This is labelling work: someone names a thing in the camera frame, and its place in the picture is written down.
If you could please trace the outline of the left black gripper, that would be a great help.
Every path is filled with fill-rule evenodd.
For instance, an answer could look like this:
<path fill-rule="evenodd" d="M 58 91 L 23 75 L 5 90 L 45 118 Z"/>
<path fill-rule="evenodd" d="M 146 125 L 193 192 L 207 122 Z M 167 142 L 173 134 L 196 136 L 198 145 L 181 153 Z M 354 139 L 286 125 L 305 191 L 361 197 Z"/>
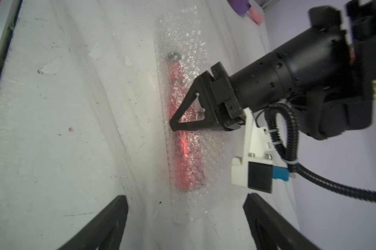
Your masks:
<path fill-rule="evenodd" d="M 243 109 L 259 111 L 294 91 L 288 63 L 276 52 L 268 53 L 231 76 L 219 62 L 211 70 L 213 77 L 206 71 L 193 81 L 169 121 L 172 131 L 219 129 L 219 124 L 223 130 L 237 130 L 244 124 Z M 219 117 L 214 100 L 221 112 Z"/>

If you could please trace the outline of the red glass bottle black cap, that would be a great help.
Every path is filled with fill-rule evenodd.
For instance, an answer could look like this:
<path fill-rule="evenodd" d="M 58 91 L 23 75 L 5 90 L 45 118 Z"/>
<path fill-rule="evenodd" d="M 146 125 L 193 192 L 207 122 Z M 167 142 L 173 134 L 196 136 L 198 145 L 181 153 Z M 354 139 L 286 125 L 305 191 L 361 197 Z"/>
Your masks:
<path fill-rule="evenodd" d="M 190 86 L 187 84 L 182 65 L 182 55 L 171 52 L 167 55 L 167 72 L 169 82 L 168 112 L 171 120 L 182 104 Z M 171 132 L 172 179 L 174 187 L 181 192 L 190 192 L 201 188 L 206 183 L 204 157 L 201 149 L 201 134 L 187 130 L 186 123 L 199 121 L 197 99 L 188 106 L 181 117 L 176 120 L 178 130 Z"/>

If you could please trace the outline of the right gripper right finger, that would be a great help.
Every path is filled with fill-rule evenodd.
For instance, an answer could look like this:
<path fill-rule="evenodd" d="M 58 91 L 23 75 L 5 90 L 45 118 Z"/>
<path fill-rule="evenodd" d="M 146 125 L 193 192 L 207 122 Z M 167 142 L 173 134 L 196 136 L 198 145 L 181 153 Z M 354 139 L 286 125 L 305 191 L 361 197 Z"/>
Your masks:
<path fill-rule="evenodd" d="M 260 195 L 247 195 L 243 209 L 258 250 L 317 250 Z"/>

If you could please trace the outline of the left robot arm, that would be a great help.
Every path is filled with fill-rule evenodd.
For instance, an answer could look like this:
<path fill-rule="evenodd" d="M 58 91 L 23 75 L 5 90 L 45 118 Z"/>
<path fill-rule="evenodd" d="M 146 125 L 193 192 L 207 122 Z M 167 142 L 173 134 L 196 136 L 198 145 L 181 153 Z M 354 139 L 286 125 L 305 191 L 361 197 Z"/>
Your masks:
<path fill-rule="evenodd" d="M 376 81 L 376 1 L 346 4 L 352 44 L 331 6 L 309 10 L 311 27 L 233 75 L 221 63 L 193 81 L 169 121 L 173 131 L 237 130 L 243 110 L 263 110 L 272 121 L 285 111 L 289 136 L 325 140 L 372 122 Z"/>

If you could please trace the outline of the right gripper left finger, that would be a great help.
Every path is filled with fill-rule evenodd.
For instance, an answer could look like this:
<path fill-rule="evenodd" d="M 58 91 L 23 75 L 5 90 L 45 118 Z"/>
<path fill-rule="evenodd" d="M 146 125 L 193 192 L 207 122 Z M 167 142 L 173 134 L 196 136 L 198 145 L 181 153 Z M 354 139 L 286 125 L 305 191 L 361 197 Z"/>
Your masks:
<path fill-rule="evenodd" d="M 118 195 L 61 250 L 118 250 L 124 234 L 129 206 L 127 197 Z"/>

